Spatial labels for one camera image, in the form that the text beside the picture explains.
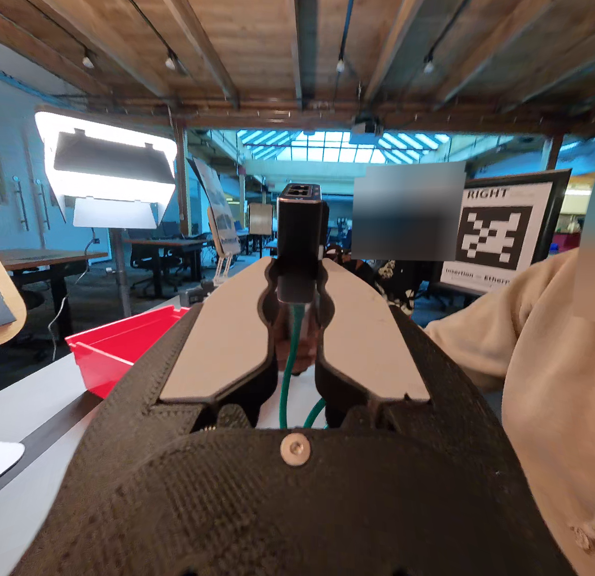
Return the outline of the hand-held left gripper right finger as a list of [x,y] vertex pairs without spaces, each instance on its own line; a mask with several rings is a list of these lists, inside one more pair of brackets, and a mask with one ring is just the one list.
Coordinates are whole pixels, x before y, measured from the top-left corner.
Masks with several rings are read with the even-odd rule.
[[430,393],[397,322],[408,317],[333,260],[324,258],[319,271],[315,385],[328,427],[340,427],[355,407],[375,421],[392,405],[427,405]]

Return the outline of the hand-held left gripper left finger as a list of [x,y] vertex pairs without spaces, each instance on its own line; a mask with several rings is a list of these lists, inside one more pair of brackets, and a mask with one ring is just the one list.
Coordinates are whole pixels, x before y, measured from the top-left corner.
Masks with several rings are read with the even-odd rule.
[[256,427],[277,388],[276,259],[263,257],[218,286],[199,306],[160,393],[167,404],[202,404],[208,414],[242,408]]

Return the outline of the black ethernet adapter box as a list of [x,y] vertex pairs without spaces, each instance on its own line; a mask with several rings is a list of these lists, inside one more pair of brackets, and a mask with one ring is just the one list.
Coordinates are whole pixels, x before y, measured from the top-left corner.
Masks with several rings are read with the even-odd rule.
[[286,304],[313,302],[328,206],[318,184],[288,184],[277,199],[277,293]]

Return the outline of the grey box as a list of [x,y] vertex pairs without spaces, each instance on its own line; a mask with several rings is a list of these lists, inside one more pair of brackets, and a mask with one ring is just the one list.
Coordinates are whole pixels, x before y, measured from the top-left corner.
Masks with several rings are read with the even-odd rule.
[[199,285],[181,290],[179,292],[180,307],[191,308],[196,304],[203,303],[215,289],[212,281],[203,280]]

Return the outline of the red plastic bin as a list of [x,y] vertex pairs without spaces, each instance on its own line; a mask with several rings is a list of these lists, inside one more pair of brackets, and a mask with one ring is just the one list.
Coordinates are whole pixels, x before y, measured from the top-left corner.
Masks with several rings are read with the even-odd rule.
[[105,399],[126,372],[189,311],[166,305],[65,338],[88,392]]

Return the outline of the wooden office desk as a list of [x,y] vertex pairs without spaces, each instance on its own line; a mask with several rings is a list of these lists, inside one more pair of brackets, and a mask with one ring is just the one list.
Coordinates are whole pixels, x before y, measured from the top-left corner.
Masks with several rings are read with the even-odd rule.
[[147,279],[132,283],[130,292],[143,287],[144,298],[163,297],[163,286],[169,285],[175,291],[182,285],[170,275],[174,268],[189,268],[190,281],[199,282],[204,278],[201,265],[202,249],[207,245],[205,238],[142,239],[124,238],[131,247],[130,267],[151,271]]
[[107,257],[108,253],[104,251],[33,248],[1,250],[1,264],[11,276],[18,291],[19,288],[29,284],[49,281],[55,312],[60,312],[56,321],[58,342],[73,334],[70,306],[68,303],[62,303],[67,294],[65,279],[78,271],[84,271],[90,260]]

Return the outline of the poster board on easel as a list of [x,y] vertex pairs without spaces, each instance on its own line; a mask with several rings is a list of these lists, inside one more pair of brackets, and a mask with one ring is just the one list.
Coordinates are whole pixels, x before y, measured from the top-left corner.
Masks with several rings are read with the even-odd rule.
[[187,157],[186,160],[196,174],[209,204],[207,218],[218,255],[212,282],[218,287],[227,281],[233,257],[241,253],[239,237],[217,172],[194,157]]

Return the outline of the ceiling projector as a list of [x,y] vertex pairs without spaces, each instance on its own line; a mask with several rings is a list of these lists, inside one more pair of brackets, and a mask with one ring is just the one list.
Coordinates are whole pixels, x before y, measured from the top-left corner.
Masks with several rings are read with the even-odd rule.
[[379,118],[361,113],[354,117],[349,134],[351,145],[376,147],[384,134],[384,126]]

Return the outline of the studio light panel on stand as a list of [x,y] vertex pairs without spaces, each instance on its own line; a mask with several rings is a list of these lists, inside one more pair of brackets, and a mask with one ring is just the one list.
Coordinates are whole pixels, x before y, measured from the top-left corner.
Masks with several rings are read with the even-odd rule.
[[107,229],[123,316],[131,316],[123,230],[156,229],[175,191],[173,140],[103,124],[56,108],[38,109],[46,178],[73,226]]

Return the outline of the wooden-edged board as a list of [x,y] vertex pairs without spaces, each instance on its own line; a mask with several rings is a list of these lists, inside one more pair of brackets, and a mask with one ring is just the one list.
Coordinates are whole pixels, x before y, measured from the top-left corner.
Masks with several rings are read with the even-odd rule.
[[27,318],[24,300],[1,264],[1,345],[14,338]]

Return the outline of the white flat object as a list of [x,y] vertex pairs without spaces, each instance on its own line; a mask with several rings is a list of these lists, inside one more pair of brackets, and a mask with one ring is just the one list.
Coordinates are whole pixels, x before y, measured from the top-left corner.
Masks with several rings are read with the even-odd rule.
[[0,475],[3,476],[13,466],[16,465],[23,457],[26,446],[20,442],[4,442],[0,443],[1,448],[1,470]]

